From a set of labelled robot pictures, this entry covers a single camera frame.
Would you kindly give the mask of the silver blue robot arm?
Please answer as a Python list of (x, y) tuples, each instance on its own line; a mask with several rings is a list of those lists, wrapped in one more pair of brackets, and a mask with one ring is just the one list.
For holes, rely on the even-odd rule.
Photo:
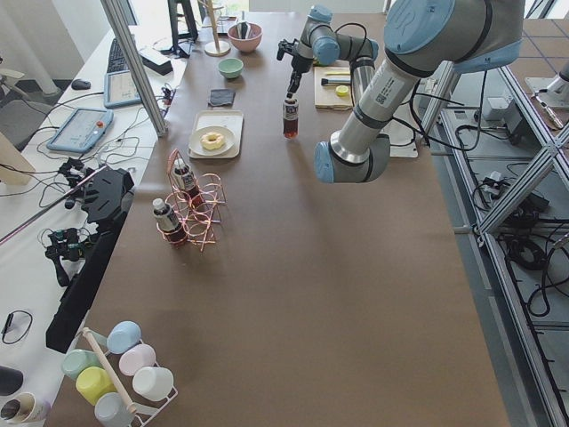
[(292, 56), (293, 68), (286, 98), (291, 99), (298, 91), (302, 75), (312, 69), (316, 62), (330, 66), (337, 60), (349, 64), (350, 82), (355, 88), (353, 98), (359, 100), (375, 73), (375, 60), (379, 45), (368, 36), (349, 36), (332, 29), (333, 13), (327, 7), (316, 4), (311, 7), (299, 39), (291, 42), (283, 39), (278, 43), (276, 58)]
[(459, 74), (510, 64), (519, 55), (524, 12), (522, 1), (398, 1), (379, 46), (367, 36), (333, 31), (332, 12), (313, 6), (300, 39), (278, 46), (279, 57), (293, 57), (287, 95), (296, 93), (313, 62), (345, 60), (352, 82), (362, 86), (347, 122), (316, 145), (317, 178), (356, 183), (379, 177), (390, 157), (382, 130), (416, 84), (444, 61)]

